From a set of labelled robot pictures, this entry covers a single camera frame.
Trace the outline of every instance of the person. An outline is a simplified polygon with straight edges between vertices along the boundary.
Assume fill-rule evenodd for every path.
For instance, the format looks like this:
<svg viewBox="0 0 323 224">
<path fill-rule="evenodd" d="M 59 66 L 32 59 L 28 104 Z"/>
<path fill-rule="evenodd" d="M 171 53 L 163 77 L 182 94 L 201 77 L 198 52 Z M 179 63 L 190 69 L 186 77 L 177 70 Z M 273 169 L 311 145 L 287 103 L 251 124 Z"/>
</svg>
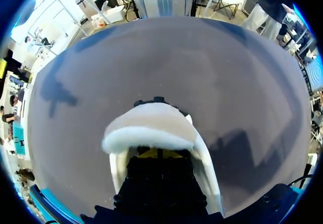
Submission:
<svg viewBox="0 0 323 224">
<path fill-rule="evenodd" d="M 0 113 L 2 116 L 2 121 L 8 123 L 9 125 L 11 125 L 16 119 L 15 114 L 5 114 L 5 108 L 3 106 L 0 106 Z"/>
<path fill-rule="evenodd" d="M 18 171 L 16 171 L 16 174 L 21 177 L 21 182 L 25 182 L 26 180 L 35 180 L 35 175 L 29 169 L 19 169 Z"/>
<path fill-rule="evenodd" d="M 12 139 L 12 136 L 6 137 L 4 140 L 0 138 L 0 144 L 5 147 L 5 149 L 10 153 L 10 154 L 16 154 L 16 148 L 15 148 L 15 143 Z"/>
<path fill-rule="evenodd" d="M 25 37 L 25 43 L 27 43 L 27 49 L 30 50 L 33 46 L 53 46 L 54 41 L 51 43 L 48 41 L 48 39 L 45 37 L 39 42 L 39 35 L 42 32 L 42 29 L 40 29 L 36 35 L 36 38 L 34 40 L 31 40 L 30 36 Z"/>
<path fill-rule="evenodd" d="M 292 7 L 291 0 L 259 0 L 241 27 L 255 31 L 266 22 L 262 36 L 275 40 L 286 14 L 294 13 Z"/>
<path fill-rule="evenodd" d="M 26 77 L 25 73 L 21 72 L 20 67 L 22 64 L 12 57 L 13 52 L 8 49 L 5 56 L 0 59 L 0 98 L 2 97 L 8 71 L 13 72 L 20 80 L 25 81 L 26 83 L 29 81 L 29 78 Z"/>
<path fill-rule="evenodd" d="M 25 94 L 24 89 L 21 89 L 18 91 L 17 95 L 10 96 L 10 105 L 15 106 L 18 103 L 18 101 L 22 102 L 24 98 L 24 94 Z"/>
</svg>

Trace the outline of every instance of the person in black shirt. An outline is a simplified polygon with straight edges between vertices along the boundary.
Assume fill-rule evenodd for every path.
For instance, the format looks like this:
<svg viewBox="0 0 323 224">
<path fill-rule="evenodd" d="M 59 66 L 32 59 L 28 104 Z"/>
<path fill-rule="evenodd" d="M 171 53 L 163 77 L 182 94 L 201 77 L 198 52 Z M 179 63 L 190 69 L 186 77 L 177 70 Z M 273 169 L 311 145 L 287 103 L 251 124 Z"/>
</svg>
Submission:
<svg viewBox="0 0 323 224">
<path fill-rule="evenodd" d="M 5 114 L 5 108 L 3 106 L 0 107 L 1 117 L 2 121 L 8 124 L 12 124 L 14 120 L 16 119 L 16 116 L 14 114 Z"/>
<path fill-rule="evenodd" d="M 22 102 L 22 100 L 24 99 L 24 94 L 25 94 L 24 89 L 21 89 L 21 90 L 18 91 L 17 95 L 10 96 L 10 105 L 14 106 L 19 101 Z"/>
<path fill-rule="evenodd" d="M 293 3 L 290 0 L 259 0 L 241 27 L 255 31 L 266 22 L 262 36 L 275 40 L 286 14 L 294 13 L 291 8 Z"/>
</svg>

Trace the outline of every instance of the white fluffy cover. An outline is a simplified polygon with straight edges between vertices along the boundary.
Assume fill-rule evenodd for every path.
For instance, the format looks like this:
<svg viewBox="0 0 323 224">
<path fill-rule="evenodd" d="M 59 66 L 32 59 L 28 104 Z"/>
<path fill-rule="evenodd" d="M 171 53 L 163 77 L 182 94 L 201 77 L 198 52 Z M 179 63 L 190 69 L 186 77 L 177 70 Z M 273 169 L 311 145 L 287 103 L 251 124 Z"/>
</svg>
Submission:
<svg viewBox="0 0 323 224">
<path fill-rule="evenodd" d="M 106 153 L 120 153 L 136 146 L 191 150 L 195 139 L 195 128 L 178 109 L 149 103 L 112 121 L 105 130 L 102 148 Z"/>
<path fill-rule="evenodd" d="M 193 143 L 161 130 L 137 126 L 117 129 L 102 141 L 102 148 L 106 153 L 120 153 L 126 148 L 136 146 L 190 150 Z"/>
</svg>

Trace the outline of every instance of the teal object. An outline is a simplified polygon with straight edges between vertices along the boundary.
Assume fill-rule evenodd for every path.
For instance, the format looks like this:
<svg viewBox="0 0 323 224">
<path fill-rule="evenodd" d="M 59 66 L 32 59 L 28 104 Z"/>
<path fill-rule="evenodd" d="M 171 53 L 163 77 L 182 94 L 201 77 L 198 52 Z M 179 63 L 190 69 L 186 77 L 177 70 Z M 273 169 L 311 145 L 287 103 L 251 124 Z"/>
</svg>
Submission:
<svg viewBox="0 0 323 224">
<path fill-rule="evenodd" d="M 19 155 L 26 155 L 24 129 L 19 122 L 13 123 L 13 135 L 15 141 L 16 153 Z"/>
<path fill-rule="evenodd" d="M 74 215 L 69 209 L 67 209 L 49 189 L 40 190 L 41 193 L 51 202 L 52 205 L 56 207 L 56 209 L 60 210 L 60 212 L 67 215 L 69 218 L 77 220 L 79 223 L 84 223 L 79 216 Z"/>
<path fill-rule="evenodd" d="M 41 204 L 37 201 L 37 199 L 35 198 L 35 196 L 29 192 L 29 195 L 32 199 L 32 201 L 35 203 L 36 207 L 38 208 L 38 210 L 40 210 L 42 216 L 44 217 L 45 221 L 50 221 L 50 220 L 55 220 L 42 206 Z"/>
</svg>

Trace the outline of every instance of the metal pole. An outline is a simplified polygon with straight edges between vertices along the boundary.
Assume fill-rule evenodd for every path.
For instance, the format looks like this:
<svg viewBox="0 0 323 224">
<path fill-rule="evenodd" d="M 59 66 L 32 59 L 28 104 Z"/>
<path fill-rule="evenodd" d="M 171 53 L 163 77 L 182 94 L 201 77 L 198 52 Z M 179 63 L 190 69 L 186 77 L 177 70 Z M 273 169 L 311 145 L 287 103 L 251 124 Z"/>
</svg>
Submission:
<svg viewBox="0 0 323 224">
<path fill-rule="evenodd" d="M 27 32 L 33 39 L 36 39 L 30 32 Z M 44 43 L 42 43 L 41 41 L 39 42 L 43 47 L 46 48 L 46 50 L 50 51 L 52 54 L 54 54 L 55 56 L 57 56 L 57 54 L 55 52 L 53 52 L 52 50 L 50 50 Z"/>
<path fill-rule="evenodd" d="M 88 34 L 83 30 L 83 28 L 81 27 L 81 25 L 79 25 L 78 21 L 75 19 L 75 17 L 67 10 L 67 8 L 64 6 L 64 4 L 61 2 L 61 0 L 58 0 L 58 2 L 61 3 L 61 5 L 63 6 L 63 8 L 66 10 L 66 12 L 72 17 L 73 21 L 78 25 L 78 27 L 80 28 L 80 30 L 84 33 L 84 35 L 88 36 Z"/>
<path fill-rule="evenodd" d="M 305 35 L 305 33 L 307 32 L 307 28 L 305 28 L 305 30 L 304 30 L 304 32 L 300 35 L 300 37 L 294 42 L 294 44 L 293 45 L 291 45 L 290 47 L 289 47 L 289 49 L 287 50 L 287 52 L 289 52 L 291 49 L 292 49 L 292 47 L 294 46 L 294 45 L 296 45 L 302 38 L 303 38 L 303 36 Z"/>
<path fill-rule="evenodd" d="M 105 15 L 96 7 L 94 6 L 89 0 L 85 0 L 105 21 L 107 25 L 113 26 L 113 24 L 105 17 Z"/>
<path fill-rule="evenodd" d="M 299 52 L 299 54 L 302 54 L 314 41 L 315 41 L 315 38 L 311 37 L 311 39 L 307 42 L 306 46 L 304 48 L 302 48 L 302 50 Z"/>
</svg>

